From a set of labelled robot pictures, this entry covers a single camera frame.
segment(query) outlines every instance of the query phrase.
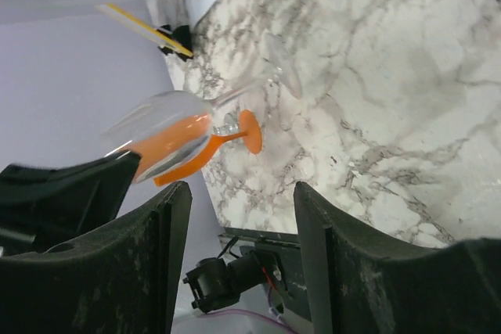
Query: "white marble surface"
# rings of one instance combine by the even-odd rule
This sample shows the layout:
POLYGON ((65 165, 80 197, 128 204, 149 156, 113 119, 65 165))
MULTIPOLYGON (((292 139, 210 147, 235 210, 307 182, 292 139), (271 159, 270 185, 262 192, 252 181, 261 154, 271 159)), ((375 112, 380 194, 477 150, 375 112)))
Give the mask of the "white marble surface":
POLYGON ((220 0, 196 58, 167 58, 177 89, 224 92, 269 29, 305 98, 267 85, 264 149, 224 145, 204 168, 225 226, 297 231, 306 181, 349 214, 424 246, 501 236, 501 0, 220 0))

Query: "marble table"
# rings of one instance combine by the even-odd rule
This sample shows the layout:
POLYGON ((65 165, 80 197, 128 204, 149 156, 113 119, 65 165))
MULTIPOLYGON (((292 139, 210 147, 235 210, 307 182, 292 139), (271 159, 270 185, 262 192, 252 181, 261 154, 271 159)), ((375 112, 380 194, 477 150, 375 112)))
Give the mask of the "marble table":
POLYGON ((224 145, 204 168, 222 225, 297 232, 296 181, 421 246, 501 236, 501 0, 219 0, 176 89, 213 98, 264 30, 281 35, 305 97, 263 85, 264 149, 224 145))

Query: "orange plastic object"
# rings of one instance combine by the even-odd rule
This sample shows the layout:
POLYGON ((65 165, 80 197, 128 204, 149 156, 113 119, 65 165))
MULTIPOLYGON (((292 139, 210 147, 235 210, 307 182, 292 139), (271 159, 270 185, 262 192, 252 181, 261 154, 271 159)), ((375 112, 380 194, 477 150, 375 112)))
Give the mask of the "orange plastic object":
POLYGON ((134 180, 187 142, 207 134, 211 121, 208 113, 187 117, 146 140, 124 146, 123 149, 131 150, 141 156, 134 180))
POLYGON ((239 126, 242 131, 235 133, 234 135, 212 135, 211 140, 198 156, 190 160, 188 163, 154 178, 153 180, 155 181, 155 185, 160 187, 195 174, 198 170, 202 169, 202 167, 204 167, 209 160, 211 160, 219 146, 236 138, 243 138, 243 143, 251 153, 258 154, 261 152, 263 145, 261 129, 256 117, 251 111, 244 110, 240 113, 239 126))

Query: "black cable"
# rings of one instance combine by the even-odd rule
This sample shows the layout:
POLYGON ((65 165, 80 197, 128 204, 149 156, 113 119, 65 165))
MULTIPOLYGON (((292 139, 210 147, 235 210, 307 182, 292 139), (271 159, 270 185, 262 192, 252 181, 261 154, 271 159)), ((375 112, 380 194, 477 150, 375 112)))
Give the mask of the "black cable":
POLYGON ((221 258, 222 256, 224 256, 224 254, 226 252, 229 252, 229 254, 231 254, 232 256, 238 258, 237 255, 235 254, 232 254, 231 250, 232 250, 232 246, 234 246, 236 244, 236 242, 239 241, 239 237, 238 236, 233 236, 232 239, 228 242, 228 244, 225 245, 225 247, 222 249, 222 251, 220 252, 220 254, 216 257, 216 258, 221 258))

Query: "clear wine glass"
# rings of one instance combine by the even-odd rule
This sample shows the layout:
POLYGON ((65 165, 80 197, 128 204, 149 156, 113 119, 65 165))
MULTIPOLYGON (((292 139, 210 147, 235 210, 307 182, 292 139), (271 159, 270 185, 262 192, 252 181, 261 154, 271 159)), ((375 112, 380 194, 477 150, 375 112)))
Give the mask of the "clear wine glass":
POLYGON ((214 133, 221 134, 214 129, 214 112, 256 86, 280 83, 295 98, 302 97, 301 81, 280 37, 266 31, 262 42, 268 58, 259 59, 260 67, 255 76, 245 70, 233 80, 240 86, 215 99, 201 99, 184 91, 154 95, 103 133, 103 138, 113 148, 110 153, 129 149, 141 155, 135 183, 172 171, 199 155, 214 133))

